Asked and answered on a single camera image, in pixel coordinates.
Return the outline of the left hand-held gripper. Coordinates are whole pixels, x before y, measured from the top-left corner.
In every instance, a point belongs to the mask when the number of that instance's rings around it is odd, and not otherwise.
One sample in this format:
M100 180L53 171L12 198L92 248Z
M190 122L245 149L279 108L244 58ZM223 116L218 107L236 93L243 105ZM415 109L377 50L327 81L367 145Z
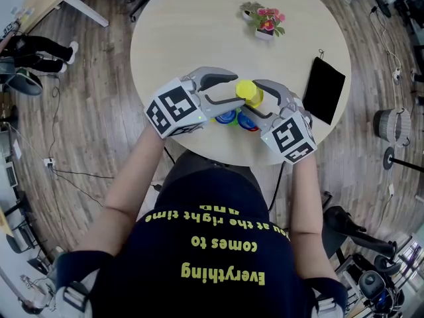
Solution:
M160 138L191 133L211 121L212 116L208 113L227 113L245 104L245 99L240 97L214 101L203 95L201 105L200 90L238 78L232 71L202 66L157 90L145 114Z

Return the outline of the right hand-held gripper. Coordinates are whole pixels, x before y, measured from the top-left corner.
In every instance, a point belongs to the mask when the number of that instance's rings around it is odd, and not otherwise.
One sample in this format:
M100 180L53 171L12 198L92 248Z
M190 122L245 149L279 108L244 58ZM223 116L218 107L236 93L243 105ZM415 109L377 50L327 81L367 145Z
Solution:
M243 113L261 130L261 139L285 162L294 165L317 150L312 133L313 119L303 108L302 101L278 82L254 79L256 87L277 99L279 114L262 114L252 107L244 107Z

